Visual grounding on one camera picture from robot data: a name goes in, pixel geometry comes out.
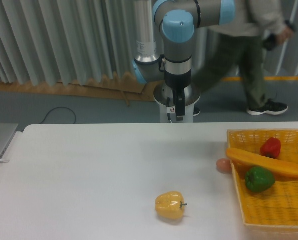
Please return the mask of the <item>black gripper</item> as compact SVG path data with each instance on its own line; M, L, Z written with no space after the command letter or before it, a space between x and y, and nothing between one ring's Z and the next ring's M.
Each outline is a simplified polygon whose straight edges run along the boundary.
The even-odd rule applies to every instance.
M168 71L164 73L164 80L166 85L173 89L173 103L175 106L176 120L183 121L185 116L185 91L191 84L192 70L184 74L172 74Z

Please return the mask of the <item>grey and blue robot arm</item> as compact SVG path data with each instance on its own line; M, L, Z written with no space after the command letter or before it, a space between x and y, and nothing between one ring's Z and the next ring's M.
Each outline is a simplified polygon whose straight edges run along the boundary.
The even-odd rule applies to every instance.
M140 84L160 82L153 91L161 123L192 123L200 90L192 83L196 29L233 21L233 0L136 0L136 55Z

